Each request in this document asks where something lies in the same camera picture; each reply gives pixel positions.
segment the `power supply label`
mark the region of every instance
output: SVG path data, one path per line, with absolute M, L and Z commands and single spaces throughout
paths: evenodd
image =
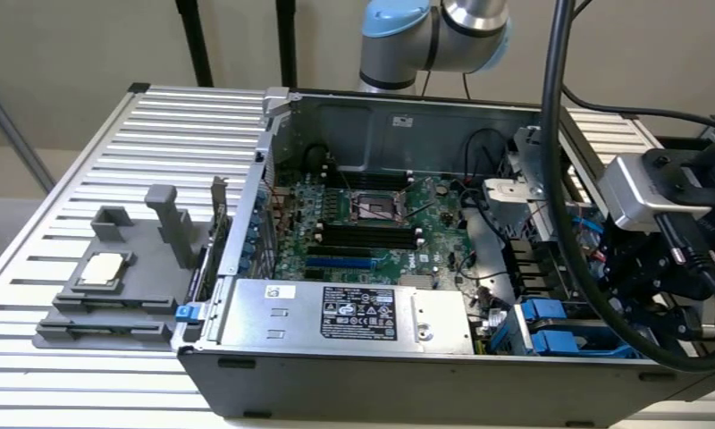
M 394 290 L 326 287 L 322 309 L 326 338 L 397 341 Z

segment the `cable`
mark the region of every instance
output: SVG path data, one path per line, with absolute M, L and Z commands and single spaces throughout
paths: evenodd
M 327 158 L 329 158 L 329 153 L 330 153 L 330 146 L 323 143 L 322 141 L 317 141 L 314 143 L 310 143 L 307 146 L 306 146 L 306 149 L 303 150 L 302 152 L 302 160 L 301 160 L 301 168 L 306 169 L 306 165 L 307 165 L 307 156 L 310 155 L 310 151 L 313 149 L 315 149 L 317 147 L 323 147 L 326 149 L 326 154 L 327 154 Z
M 466 73 L 462 73 L 462 79 L 465 80 L 465 92 L 466 92 L 466 99 L 472 100 L 473 95 L 469 93 L 469 82 L 466 81 Z
M 428 77 L 425 78 L 425 86 L 421 87 L 421 96 L 425 97 L 425 95 L 428 94 L 428 85 L 430 85 L 430 76 L 432 76 L 432 71 L 428 71 Z
M 493 171 L 498 173 L 498 164 L 494 161 L 493 156 L 490 155 L 490 149 L 488 149 L 486 145 L 482 146 L 482 150 L 486 153 L 486 158 L 488 158 L 488 161 L 490 162 L 490 166 L 493 167 Z
M 480 189 L 466 189 L 465 192 L 462 192 L 462 195 L 460 197 L 460 206 L 465 208 L 465 196 L 469 193 L 476 193 L 478 196 L 482 196 L 482 192 Z M 490 220 L 490 216 L 488 216 L 486 210 L 482 208 L 481 202 L 482 200 L 478 197 L 473 197 L 473 200 L 476 202 L 477 211 L 480 212 L 480 215 L 482 216 L 484 220 L 486 221 L 488 226 L 490 227 L 490 230 L 494 234 L 497 234 L 497 237 L 504 241 L 505 246 L 509 245 L 509 236 L 498 229 L 498 227 L 493 224 L 493 221 Z
M 474 280 L 477 282 L 480 282 L 481 280 L 488 280 L 490 279 L 492 277 L 497 277 L 502 274 L 509 274 L 509 271 L 500 271 L 497 273 L 493 273 L 493 274 L 489 274 L 489 275 L 485 275 L 482 277 L 472 277 L 470 275 L 465 274 L 465 264 L 466 262 L 477 255 L 476 252 L 470 253 L 469 254 L 469 257 L 466 257 L 462 262 L 460 263 L 458 265 L 458 270 L 456 270 L 456 275 L 461 275 L 465 279 L 468 280 Z
M 577 7 L 577 9 L 573 12 L 573 20 L 586 10 L 588 6 L 592 4 L 593 1 L 594 0 L 586 0 Z M 653 108 L 646 108 L 646 107 L 624 107 L 624 106 L 617 106 L 617 105 L 598 105 L 598 104 L 588 102 L 581 97 L 578 97 L 577 94 L 570 90 L 570 88 L 565 84 L 562 86 L 562 92 L 565 93 L 568 98 L 573 101 L 573 103 L 576 103 L 577 105 L 580 105 L 581 107 L 589 110 L 606 112 L 609 114 L 660 116 L 662 118 L 672 118 L 672 119 L 679 119 L 681 121 L 687 121 L 687 122 L 700 123 L 715 129 L 715 120 L 713 120 L 708 116 L 701 116 L 699 114 L 689 114 L 685 112 L 677 112 L 675 110 L 653 109 Z
M 470 147 L 472 144 L 473 144 L 473 140 L 476 139 L 477 134 L 480 134 L 481 132 L 488 132 L 488 131 L 490 131 L 490 132 L 496 132 L 496 133 L 501 136 L 501 138 L 504 139 L 505 143 L 509 142 L 508 137 L 506 137 L 506 136 L 504 135 L 504 133 L 502 133 L 500 130 L 497 130 L 496 128 L 492 128 L 492 127 L 484 127 L 484 128 L 481 128 L 480 130 L 474 130 L 474 131 L 472 132 L 472 134 L 469 135 L 469 138 L 466 139 L 466 143 L 465 143 L 465 181 L 470 180 L 470 179 L 469 179 L 469 147 Z M 492 163 L 493 165 L 496 165 L 496 163 L 493 162 L 493 157 L 490 156 L 489 153 L 488 153 L 488 157 L 489 157 L 489 159 L 490 159 L 490 163 Z
M 660 364 L 680 371 L 703 372 L 715 370 L 715 350 L 704 357 L 684 357 L 662 349 L 650 342 L 630 326 L 629 322 L 612 307 L 608 297 L 598 288 L 586 267 L 586 259 L 576 244 L 573 224 L 565 209 L 565 193 L 562 192 L 562 169 L 560 154 L 560 109 L 562 101 L 562 79 L 570 29 L 573 26 L 573 9 L 576 0 L 557 0 L 554 10 L 554 25 L 546 58 L 546 73 L 544 77 L 542 94 L 542 171 L 546 185 L 549 213 L 554 222 L 558 245 L 565 257 L 576 284 L 586 296 L 586 301 L 594 308 L 612 330 L 645 356 Z M 715 275 L 713 272 L 700 273 L 715 294 Z
M 573 19 L 577 18 L 577 15 L 580 15 L 588 8 L 588 6 L 592 4 L 594 0 L 586 0 L 581 5 L 576 8 L 573 11 Z

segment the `slotted aluminum surface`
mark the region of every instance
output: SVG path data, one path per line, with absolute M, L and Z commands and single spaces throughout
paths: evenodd
M 255 426 L 213 414 L 173 353 L 35 349 L 31 337 L 94 236 L 90 220 L 102 205 L 153 219 L 146 189 L 171 183 L 178 205 L 209 220 L 209 185 L 222 175 L 234 212 L 262 113 L 262 91 L 151 87 L 120 103 L 0 259 L 0 427 Z M 654 144 L 640 125 L 616 115 L 573 116 L 605 163 Z M 693 403 L 662 402 L 614 427 L 715 429 L 715 392 Z
M 586 136 L 598 159 L 606 165 L 618 154 L 641 154 L 649 149 L 661 147 L 652 132 L 641 121 L 621 118 L 618 114 L 604 114 L 586 109 L 569 109 L 577 126 Z M 576 167 L 570 167 L 570 178 L 586 202 L 590 202 L 578 177 Z

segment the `metal pole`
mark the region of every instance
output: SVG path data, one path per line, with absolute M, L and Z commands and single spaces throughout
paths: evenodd
M 199 87 L 215 87 L 213 80 L 213 68 L 207 54 L 207 43 L 205 42 L 205 30 L 202 29 L 202 16 L 199 15 L 199 3 L 197 0 L 175 0 L 178 12 L 183 18 L 186 39 L 189 40 L 189 50 L 191 51 L 191 61 L 194 62 L 194 74 Z
M 275 0 L 278 53 L 282 61 L 282 85 L 297 88 L 297 0 Z
M 48 167 L 46 167 L 46 164 L 43 163 L 38 152 L 35 152 L 35 149 L 24 140 L 24 137 L 22 136 L 16 125 L 14 125 L 14 121 L 11 121 L 11 117 L 8 116 L 8 113 L 6 112 L 6 109 L 2 105 L 0 129 L 8 137 L 8 142 L 11 143 L 14 150 L 16 150 L 16 155 L 22 159 L 22 162 L 27 166 L 28 171 L 32 173 L 32 176 L 35 176 L 35 180 L 38 181 L 39 186 L 43 188 L 47 194 L 51 193 L 52 187 L 56 186 L 56 181 L 52 179 Z

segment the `wall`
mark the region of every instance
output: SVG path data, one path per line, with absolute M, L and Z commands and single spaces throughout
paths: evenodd
M 218 85 L 278 85 L 275 1 L 199 3 Z M 366 3 L 298 1 L 301 87 L 354 87 Z M 510 2 L 512 50 L 472 77 L 474 97 L 540 101 L 553 8 Z M 35 146 L 79 150 L 133 81 L 194 84 L 173 0 L 0 0 L 0 100 Z M 715 0 L 597 0 L 576 25 L 566 81 L 594 101 L 715 113 Z M 429 94 L 462 97 L 461 75 L 434 73 Z

